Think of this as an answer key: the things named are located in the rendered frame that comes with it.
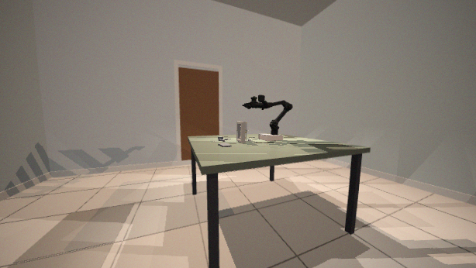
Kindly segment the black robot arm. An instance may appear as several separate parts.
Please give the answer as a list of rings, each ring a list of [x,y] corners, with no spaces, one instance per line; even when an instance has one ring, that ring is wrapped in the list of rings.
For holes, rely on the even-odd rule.
[[[267,101],[264,100],[264,98],[265,98],[265,95],[262,95],[262,94],[258,95],[259,108],[262,108],[262,110],[264,110],[265,108],[270,108],[270,107],[275,106],[275,105],[283,105],[284,106],[284,110],[281,112],[281,114],[275,120],[272,120],[271,123],[270,123],[271,135],[277,135],[278,130],[279,130],[279,127],[278,127],[279,121],[283,118],[283,116],[288,111],[290,111],[293,108],[293,105],[286,102],[285,100],[277,101],[277,102],[267,102]],[[251,97],[251,100],[257,102],[256,101],[257,97],[253,96],[253,97]]]

